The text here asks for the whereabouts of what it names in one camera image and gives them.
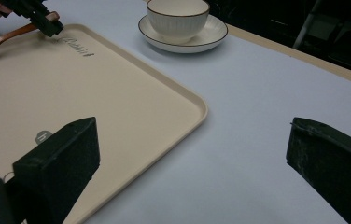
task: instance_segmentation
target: tray rim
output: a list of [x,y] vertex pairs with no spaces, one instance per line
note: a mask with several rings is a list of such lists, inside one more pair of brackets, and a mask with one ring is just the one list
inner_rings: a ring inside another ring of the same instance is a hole
[[[174,148],[178,143],[180,143],[183,139],[188,137],[190,133],[192,133],[194,130],[196,130],[200,125],[205,121],[207,115],[208,115],[208,105],[205,102],[205,100],[199,96],[197,93],[194,91],[186,88],[184,85],[180,84],[179,82],[175,81],[174,79],[166,76],[162,71],[159,69],[153,67],[147,62],[144,62],[143,60],[139,59],[135,55],[133,55],[131,52],[129,52],[127,49],[121,48],[117,44],[111,42],[109,39],[104,38],[102,35],[94,32],[92,29],[89,27],[78,24],[78,23],[71,23],[71,24],[66,24],[64,26],[64,31],[66,30],[78,30],[80,32],[83,32],[85,35],[90,36],[93,38],[95,41],[98,43],[106,46],[108,49],[112,50],[115,52],[117,55],[119,55],[122,59],[126,60],[129,63],[134,64],[136,67],[141,69],[144,73],[147,73],[149,76],[152,76],[154,79],[158,80],[162,85],[166,86],[170,90],[174,91],[176,94],[179,94],[182,96],[184,99],[192,103],[194,106],[197,107],[199,111],[199,116],[198,119],[196,119],[194,122],[190,123],[190,127],[188,128],[184,133],[180,133],[179,135],[175,136],[171,141],[166,143],[166,147],[161,150],[160,152],[157,152],[154,154],[154,156],[149,159],[147,162],[142,163],[141,165],[143,166],[143,169],[135,170],[136,172],[133,172],[130,174],[131,176],[127,176],[127,181],[126,182],[119,182],[119,186],[116,186],[115,192],[110,192],[108,191],[106,194],[102,195],[102,199],[100,201],[96,201],[96,205],[93,207],[87,207],[86,209],[83,209],[83,213],[78,213],[76,216],[73,216],[73,221],[76,223],[81,223],[87,220],[92,214],[94,214],[96,211],[98,211],[104,204],[108,203],[111,199],[113,199],[115,196],[117,196],[120,192],[122,192],[127,186],[129,186],[138,176],[140,176],[142,173],[144,173],[147,169],[149,169],[152,165],[154,165],[158,160],[160,160],[164,155],[166,155],[172,148]],[[42,37],[43,35],[39,32],[35,32],[32,34],[27,34],[27,35],[21,35],[16,38],[36,38],[36,37]]]

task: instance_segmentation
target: saucer rim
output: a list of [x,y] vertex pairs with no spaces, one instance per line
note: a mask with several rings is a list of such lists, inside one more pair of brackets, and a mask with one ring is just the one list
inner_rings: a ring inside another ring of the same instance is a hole
[[228,32],[229,32],[229,28],[227,26],[227,24],[225,22],[223,22],[222,20],[218,19],[217,17],[213,16],[213,15],[208,15],[208,17],[213,17],[215,19],[217,19],[218,21],[221,22],[221,24],[224,25],[225,29],[226,29],[226,32],[224,34],[224,36],[222,36],[221,38],[219,38],[218,40],[215,40],[215,41],[211,41],[211,42],[208,42],[208,43],[203,43],[203,44],[197,44],[197,45],[185,45],[186,43],[184,44],[171,44],[171,43],[167,43],[167,42],[163,42],[163,41],[160,41],[158,39],[154,39],[148,35],[146,35],[146,33],[143,31],[143,29],[141,28],[141,22],[143,21],[144,18],[146,18],[147,15],[145,15],[143,18],[140,19],[140,21],[138,22],[138,29],[140,30],[141,34],[143,34],[146,38],[149,38],[157,43],[160,43],[160,44],[163,44],[163,45],[166,45],[166,46],[171,46],[171,47],[177,47],[177,48],[199,48],[199,47],[204,47],[204,46],[208,46],[208,45],[213,45],[213,44],[216,44],[217,42],[220,42],[221,40],[223,40],[227,35],[228,35]]

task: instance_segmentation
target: saucer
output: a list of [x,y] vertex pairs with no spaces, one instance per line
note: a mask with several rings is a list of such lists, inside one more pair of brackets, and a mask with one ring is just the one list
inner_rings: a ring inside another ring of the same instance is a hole
[[202,31],[190,41],[183,44],[169,44],[152,28],[148,16],[138,22],[138,28],[146,41],[159,48],[175,53],[197,53],[216,47],[228,34],[227,25],[214,16],[208,15],[207,23]]

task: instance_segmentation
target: spoon handle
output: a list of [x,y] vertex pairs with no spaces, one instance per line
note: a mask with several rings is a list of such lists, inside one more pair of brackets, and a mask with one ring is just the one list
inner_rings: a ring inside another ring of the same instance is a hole
[[[50,12],[50,14],[48,14],[46,16],[46,18],[49,21],[57,21],[60,18],[60,16],[59,16],[59,14],[57,12],[53,11],[53,12]],[[36,27],[32,23],[27,24],[25,26],[22,26],[19,29],[16,29],[16,30],[14,30],[12,32],[9,32],[9,33],[7,33],[5,35],[0,36],[0,44],[3,43],[4,41],[14,37],[14,36],[23,35],[23,34],[29,33],[29,32],[31,32],[31,31],[33,31],[35,29],[36,29]]]

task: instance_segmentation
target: beige tray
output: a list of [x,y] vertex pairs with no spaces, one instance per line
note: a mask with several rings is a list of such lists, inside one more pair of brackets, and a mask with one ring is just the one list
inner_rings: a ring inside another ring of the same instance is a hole
[[101,165],[65,223],[85,220],[206,114],[199,96],[81,25],[0,47],[0,177],[40,131],[97,118]]

